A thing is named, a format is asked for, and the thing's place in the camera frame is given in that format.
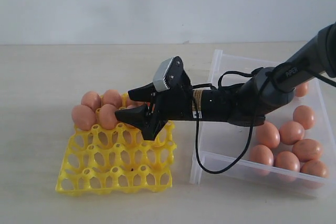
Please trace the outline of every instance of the white wall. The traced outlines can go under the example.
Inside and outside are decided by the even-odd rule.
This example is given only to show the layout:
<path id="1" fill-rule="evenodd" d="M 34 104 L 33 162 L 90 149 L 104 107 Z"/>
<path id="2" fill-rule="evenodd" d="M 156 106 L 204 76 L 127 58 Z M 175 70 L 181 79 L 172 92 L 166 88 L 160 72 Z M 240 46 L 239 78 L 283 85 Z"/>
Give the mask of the white wall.
<path id="1" fill-rule="evenodd" d="M 308 40 L 336 0 L 0 0 L 0 44 Z"/>

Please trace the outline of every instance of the white table surface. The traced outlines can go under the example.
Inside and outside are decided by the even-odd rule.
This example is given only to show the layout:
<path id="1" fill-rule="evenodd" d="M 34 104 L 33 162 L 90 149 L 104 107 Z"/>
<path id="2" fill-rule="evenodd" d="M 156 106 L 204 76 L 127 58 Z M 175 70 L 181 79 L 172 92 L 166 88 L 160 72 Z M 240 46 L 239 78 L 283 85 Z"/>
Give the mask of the white table surface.
<path id="1" fill-rule="evenodd" d="M 207 80 L 214 49 L 285 61 L 303 44 L 0 46 L 0 223 L 334 223 L 336 192 L 311 199 L 215 175 L 189 184 L 192 122 L 176 123 L 172 188 L 76 198 L 55 192 L 71 108 L 86 91 L 142 86 L 176 55 L 197 84 Z M 335 125 L 336 89 L 321 88 Z"/>

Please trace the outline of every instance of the plastic storage box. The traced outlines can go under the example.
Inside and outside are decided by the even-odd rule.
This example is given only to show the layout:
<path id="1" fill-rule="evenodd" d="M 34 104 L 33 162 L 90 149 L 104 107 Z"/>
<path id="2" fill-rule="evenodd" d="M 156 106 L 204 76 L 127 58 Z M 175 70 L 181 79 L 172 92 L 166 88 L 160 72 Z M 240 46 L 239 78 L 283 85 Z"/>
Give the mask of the plastic storage box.
<path id="1" fill-rule="evenodd" d="M 212 66 L 209 73 L 208 82 L 217 86 L 218 78 L 228 70 L 251 72 L 258 67 L 274 67 L 279 62 L 255 60 L 243 57 L 228 56 L 222 50 L 215 50 Z M 240 76 L 227 75 L 223 78 L 223 85 L 246 82 L 248 79 Z M 308 105 L 316 113 L 316 124 L 306 130 L 305 138 L 318 140 L 323 145 L 323 155 L 320 158 L 329 168 L 329 178 L 321 178 L 303 173 L 297 173 L 277 167 L 266 166 L 248 161 L 249 150 L 257 144 L 255 130 L 251 145 L 245 156 L 235 166 L 221 175 L 247 180 L 253 183 L 284 188 L 297 193 L 321 197 L 328 195 L 336 187 L 336 144 L 332 134 L 331 126 L 324 106 L 322 94 L 317 79 L 309 81 L 309 93 L 303 98 L 294 100 L 272 113 L 266 115 L 266 120 L 280 128 L 283 123 L 292 120 L 294 109 L 299 105 Z M 221 122 L 203 122 L 199 133 L 199 156 L 204 166 L 211 170 L 219 170 L 229 165 L 244 149 L 249 128 L 231 125 Z M 281 151 L 290 151 L 292 146 L 280 143 L 279 147 L 273 151 L 276 156 Z M 260 176 L 256 170 L 268 170 L 267 176 Z M 193 165 L 191 170 L 191 183 L 199 184 L 202 173 L 205 173 L 197 163 L 196 155 L 193 155 Z M 289 175 L 295 177 L 293 182 L 285 182 L 279 177 Z"/>

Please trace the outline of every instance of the robotic arm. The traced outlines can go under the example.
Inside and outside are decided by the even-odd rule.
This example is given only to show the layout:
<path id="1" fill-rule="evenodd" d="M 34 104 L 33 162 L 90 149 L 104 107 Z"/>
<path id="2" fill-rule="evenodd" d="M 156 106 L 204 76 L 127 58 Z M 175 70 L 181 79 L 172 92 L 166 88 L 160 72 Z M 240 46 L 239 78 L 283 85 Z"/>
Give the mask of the robotic arm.
<path id="1" fill-rule="evenodd" d="M 240 73 L 250 77 L 246 83 L 222 87 L 221 76 L 218 89 L 211 84 L 192 86 L 182 59 L 179 56 L 168 59 L 161 63 L 152 83 L 128 92 L 131 100 L 146 104 L 117 111 L 116 117 L 139 128 L 145 140 L 154 140 L 168 120 L 258 126 L 264 123 L 266 114 L 294 98 L 297 85 L 324 72 L 331 78 L 336 77 L 336 23 L 320 30 L 281 65 L 258 68 L 251 74 Z"/>

